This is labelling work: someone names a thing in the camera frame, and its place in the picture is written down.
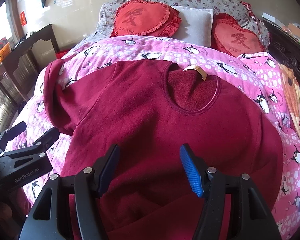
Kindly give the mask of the person's left hand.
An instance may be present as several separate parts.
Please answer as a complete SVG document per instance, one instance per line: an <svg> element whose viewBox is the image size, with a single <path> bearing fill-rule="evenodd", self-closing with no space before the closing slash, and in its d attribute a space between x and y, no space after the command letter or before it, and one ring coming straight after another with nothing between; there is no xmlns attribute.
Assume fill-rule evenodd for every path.
<svg viewBox="0 0 300 240"><path fill-rule="evenodd" d="M0 203L0 225L4 230L9 229L8 220L12 218L12 209L6 203Z"/></svg>

